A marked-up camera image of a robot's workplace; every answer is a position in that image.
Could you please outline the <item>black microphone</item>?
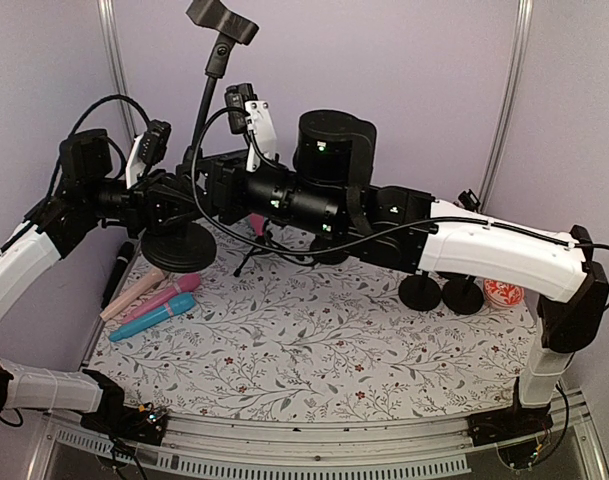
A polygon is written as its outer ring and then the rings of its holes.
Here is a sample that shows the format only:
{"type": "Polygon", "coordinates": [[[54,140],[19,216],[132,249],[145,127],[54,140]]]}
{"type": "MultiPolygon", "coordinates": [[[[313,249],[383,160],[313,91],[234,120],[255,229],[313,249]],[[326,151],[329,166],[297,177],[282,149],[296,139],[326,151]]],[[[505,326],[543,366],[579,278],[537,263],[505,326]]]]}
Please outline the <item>black microphone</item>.
{"type": "Polygon", "coordinates": [[[131,241],[126,241],[120,246],[113,268],[103,291],[100,304],[101,308],[105,308],[109,305],[115,291],[117,290],[120,280],[126,271],[126,268],[133,259],[134,253],[135,245],[131,241]]]}

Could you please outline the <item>beige microphone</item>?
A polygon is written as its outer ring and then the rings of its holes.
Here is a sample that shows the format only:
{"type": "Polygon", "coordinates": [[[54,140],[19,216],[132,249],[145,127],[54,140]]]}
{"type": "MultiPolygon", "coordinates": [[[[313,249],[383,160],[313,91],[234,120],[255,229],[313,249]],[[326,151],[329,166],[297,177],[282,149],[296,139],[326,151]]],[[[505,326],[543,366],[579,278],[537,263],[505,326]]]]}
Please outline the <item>beige microphone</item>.
{"type": "Polygon", "coordinates": [[[167,277],[167,272],[157,267],[152,267],[148,273],[112,300],[100,313],[100,319],[104,322],[113,319],[141,295],[159,285],[167,277]]]}

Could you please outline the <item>short pink microphone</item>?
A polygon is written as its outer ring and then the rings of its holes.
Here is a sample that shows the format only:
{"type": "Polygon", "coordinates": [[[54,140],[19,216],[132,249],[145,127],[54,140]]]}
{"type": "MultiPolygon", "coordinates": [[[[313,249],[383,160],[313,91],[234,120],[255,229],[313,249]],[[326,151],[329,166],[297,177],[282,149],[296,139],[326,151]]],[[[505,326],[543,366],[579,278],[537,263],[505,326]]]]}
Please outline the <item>short pink microphone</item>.
{"type": "Polygon", "coordinates": [[[130,323],[131,321],[143,316],[146,313],[160,307],[175,296],[195,291],[201,284],[201,276],[198,273],[190,273],[179,277],[171,283],[166,289],[154,295],[149,300],[145,301],[140,306],[133,309],[121,321],[122,324],[130,323]]]}

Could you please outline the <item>blue microphone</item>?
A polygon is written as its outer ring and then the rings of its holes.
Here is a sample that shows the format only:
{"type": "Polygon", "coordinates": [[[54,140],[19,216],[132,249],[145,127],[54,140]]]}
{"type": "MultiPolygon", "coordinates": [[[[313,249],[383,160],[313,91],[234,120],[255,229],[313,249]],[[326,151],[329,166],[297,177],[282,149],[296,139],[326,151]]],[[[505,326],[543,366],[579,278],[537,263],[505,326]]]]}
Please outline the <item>blue microphone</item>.
{"type": "Polygon", "coordinates": [[[195,306],[196,302],[190,292],[176,295],[166,303],[151,310],[150,312],[137,317],[129,323],[123,324],[120,328],[109,335],[110,342],[119,342],[134,335],[156,326],[171,317],[181,315],[195,306]]]}

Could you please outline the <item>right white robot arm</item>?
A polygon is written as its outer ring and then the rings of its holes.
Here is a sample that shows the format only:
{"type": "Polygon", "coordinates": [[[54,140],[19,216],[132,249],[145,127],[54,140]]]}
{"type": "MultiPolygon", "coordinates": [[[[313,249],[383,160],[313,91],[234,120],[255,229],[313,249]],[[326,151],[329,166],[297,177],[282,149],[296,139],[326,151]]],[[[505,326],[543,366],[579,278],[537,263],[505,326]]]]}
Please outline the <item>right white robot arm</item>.
{"type": "Polygon", "coordinates": [[[536,424],[573,355],[596,337],[609,308],[609,281],[594,260],[599,244],[580,226],[548,232],[468,211],[432,195],[371,184],[377,130],[335,110],[304,113],[291,166],[278,160],[276,134],[264,103],[226,107],[231,129],[246,139],[244,159],[222,165],[201,152],[214,115],[200,114],[186,156],[201,214],[222,232],[251,213],[313,233],[320,253],[354,256],[404,271],[403,297],[420,309],[430,273],[446,273],[440,302],[458,313],[474,308],[469,278],[516,285],[537,293],[540,338],[516,382],[517,401],[501,427],[521,436],[536,424]]]}

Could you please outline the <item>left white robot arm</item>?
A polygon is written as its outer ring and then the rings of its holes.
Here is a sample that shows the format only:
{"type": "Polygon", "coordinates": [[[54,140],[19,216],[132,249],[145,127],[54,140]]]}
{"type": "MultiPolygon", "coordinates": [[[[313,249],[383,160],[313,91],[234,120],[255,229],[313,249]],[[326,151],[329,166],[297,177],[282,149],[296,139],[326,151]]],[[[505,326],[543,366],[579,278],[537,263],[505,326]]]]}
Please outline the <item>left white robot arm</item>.
{"type": "MultiPolygon", "coordinates": [[[[99,225],[115,223],[140,241],[145,258],[164,272],[193,273],[216,254],[211,234],[196,224],[184,179],[156,169],[171,127],[149,122],[133,144],[124,173],[112,170],[104,129],[72,133],[59,147],[61,178],[0,249],[0,321],[47,270],[68,256],[99,225]]],[[[112,434],[132,426],[122,389],[95,372],[28,367],[0,358],[0,413],[12,409],[93,413],[112,434]]]]}

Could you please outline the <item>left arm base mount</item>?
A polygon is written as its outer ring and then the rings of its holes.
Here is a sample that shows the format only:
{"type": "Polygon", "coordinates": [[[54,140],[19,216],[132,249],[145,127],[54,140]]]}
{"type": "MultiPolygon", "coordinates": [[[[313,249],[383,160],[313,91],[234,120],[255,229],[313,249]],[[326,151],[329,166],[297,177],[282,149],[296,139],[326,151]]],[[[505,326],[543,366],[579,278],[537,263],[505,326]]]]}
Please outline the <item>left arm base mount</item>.
{"type": "Polygon", "coordinates": [[[160,446],[168,425],[166,407],[155,407],[151,402],[137,407],[125,404],[124,390],[104,374],[84,369],[101,390],[98,409],[82,413],[80,425],[110,437],[160,446]]]}

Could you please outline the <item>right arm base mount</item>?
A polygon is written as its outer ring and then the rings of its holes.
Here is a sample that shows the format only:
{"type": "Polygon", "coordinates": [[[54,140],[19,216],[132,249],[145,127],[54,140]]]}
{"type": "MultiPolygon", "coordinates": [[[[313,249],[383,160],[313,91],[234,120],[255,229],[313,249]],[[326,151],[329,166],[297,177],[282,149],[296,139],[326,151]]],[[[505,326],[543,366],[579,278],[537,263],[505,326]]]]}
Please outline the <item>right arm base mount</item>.
{"type": "Polygon", "coordinates": [[[553,426],[550,406],[526,408],[517,402],[506,408],[469,415],[466,418],[468,436],[474,446],[483,446],[544,433],[553,426]]]}

